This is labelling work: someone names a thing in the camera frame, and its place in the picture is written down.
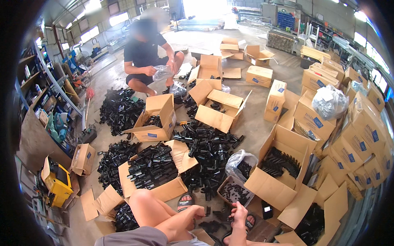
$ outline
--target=black phone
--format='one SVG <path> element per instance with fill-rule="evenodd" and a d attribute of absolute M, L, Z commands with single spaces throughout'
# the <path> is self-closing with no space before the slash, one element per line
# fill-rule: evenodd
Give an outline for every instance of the black phone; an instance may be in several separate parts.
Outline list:
<path fill-rule="evenodd" d="M 263 219 L 267 220 L 273 217 L 272 206 L 269 205 L 266 201 L 261 200 L 261 206 L 263 208 Z"/>

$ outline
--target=foot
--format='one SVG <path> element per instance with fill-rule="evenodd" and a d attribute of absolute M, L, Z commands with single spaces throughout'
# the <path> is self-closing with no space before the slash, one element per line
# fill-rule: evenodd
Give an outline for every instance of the foot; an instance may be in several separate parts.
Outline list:
<path fill-rule="evenodd" d="M 253 218 L 253 216 L 249 215 L 248 217 L 246 217 L 246 219 L 247 219 L 252 225 L 255 224 L 255 219 Z M 249 228 L 246 227 L 246 226 L 245 226 L 245 230 L 246 230 L 247 232 L 249 232 Z M 224 244 L 225 244 L 225 245 L 229 245 L 229 244 L 230 244 L 230 239 L 231 239 L 231 235 L 225 237 L 225 238 L 223 239 Z"/>

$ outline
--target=machine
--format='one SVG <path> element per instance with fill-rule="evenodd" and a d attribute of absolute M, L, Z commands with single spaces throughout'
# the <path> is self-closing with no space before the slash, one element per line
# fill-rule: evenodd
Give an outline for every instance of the machine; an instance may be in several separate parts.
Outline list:
<path fill-rule="evenodd" d="M 49 207 L 62 207 L 74 192 L 70 173 L 51 157 L 45 158 L 44 166 L 37 172 L 36 188 L 43 202 Z"/>

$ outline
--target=plastic bag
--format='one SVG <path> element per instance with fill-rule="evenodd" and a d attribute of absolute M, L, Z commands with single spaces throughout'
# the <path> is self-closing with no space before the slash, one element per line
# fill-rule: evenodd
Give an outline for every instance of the plastic bag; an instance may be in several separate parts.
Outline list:
<path fill-rule="evenodd" d="M 349 107 L 349 97 L 332 85 L 318 89 L 312 107 L 323 120 L 338 119 Z"/>
<path fill-rule="evenodd" d="M 355 80 L 353 80 L 351 82 L 351 86 L 353 87 L 353 89 L 357 92 L 359 91 L 361 94 L 363 94 L 364 96 L 367 96 L 367 90 L 364 88 L 364 86 L 362 85 L 362 83 L 359 83 Z"/>
<path fill-rule="evenodd" d="M 231 88 L 227 85 L 222 84 L 222 91 L 226 92 L 226 93 L 230 93 L 231 92 Z"/>
<path fill-rule="evenodd" d="M 238 169 L 238 165 L 241 163 L 241 161 L 246 162 L 252 168 L 258 163 L 256 156 L 252 155 L 251 153 L 247 153 L 245 150 L 239 150 L 230 156 L 225 167 L 225 172 L 228 176 L 231 175 L 237 177 L 239 180 L 245 183 L 247 179 Z"/>
<path fill-rule="evenodd" d="M 186 96 L 186 88 L 182 86 L 183 84 L 178 81 L 174 81 L 174 83 L 170 86 L 169 93 L 173 93 L 174 96 L 181 95 L 182 97 Z"/>
<path fill-rule="evenodd" d="M 171 67 L 167 65 L 159 65 L 154 67 L 157 71 L 153 75 L 153 81 L 159 80 L 166 80 L 169 77 L 174 76 L 173 72 L 171 71 Z"/>

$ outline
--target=scattered fittings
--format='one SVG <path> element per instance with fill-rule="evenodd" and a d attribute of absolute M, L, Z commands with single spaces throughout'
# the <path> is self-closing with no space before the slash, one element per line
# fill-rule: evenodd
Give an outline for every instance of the scattered fittings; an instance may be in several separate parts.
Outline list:
<path fill-rule="evenodd" d="M 274 178 L 283 174 L 282 168 L 288 170 L 293 178 L 297 178 L 301 170 L 300 163 L 291 155 L 282 153 L 275 147 L 272 147 L 266 158 L 262 161 L 262 170 Z"/>
<path fill-rule="evenodd" d="M 170 154 L 171 147 L 164 143 L 149 146 L 130 165 L 128 179 L 134 182 L 136 188 L 151 190 L 163 185 L 178 176 L 178 170 Z"/>
<path fill-rule="evenodd" d="M 182 180 L 187 187 L 193 186 L 192 190 L 200 187 L 205 200 L 210 201 L 225 179 L 224 168 L 233 152 L 230 151 L 231 144 L 241 141 L 230 132 L 203 126 L 197 120 L 180 125 L 184 130 L 181 133 L 174 131 L 174 139 L 185 142 L 189 157 L 195 157 L 199 163 L 182 173 Z"/>
<path fill-rule="evenodd" d="M 119 195 L 123 195 L 118 167 L 136 155 L 140 145 L 140 142 L 130 144 L 126 140 L 109 145 L 108 151 L 103 153 L 97 169 L 100 173 L 98 181 L 102 183 L 104 189 L 112 185 Z"/>
<path fill-rule="evenodd" d="M 250 171 L 252 170 L 252 167 L 251 167 L 247 162 L 245 162 L 244 160 L 242 160 L 242 161 L 238 164 L 237 168 L 238 168 L 239 171 L 241 171 L 242 175 L 243 175 L 246 179 L 249 178 L 249 174 L 250 174 Z"/>
<path fill-rule="evenodd" d="M 115 210 L 117 211 L 115 216 L 116 232 L 131 231 L 139 227 L 127 203 L 117 206 Z"/>
<path fill-rule="evenodd" d="M 100 108 L 100 124 L 107 123 L 111 127 L 113 136 L 122 135 L 122 131 L 134 127 L 140 116 L 145 102 L 132 99 L 134 90 L 107 90 Z"/>
<path fill-rule="evenodd" d="M 245 205 L 249 199 L 248 195 L 250 194 L 250 192 L 233 181 L 226 183 L 219 190 L 219 194 L 221 194 L 230 203 L 239 201 L 242 205 Z"/>
<path fill-rule="evenodd" d="M 306 245 L 312 246 L 317 243 L 323 230 L 324 211 L 319 205 L 312 203 L 294 231 Z"/>

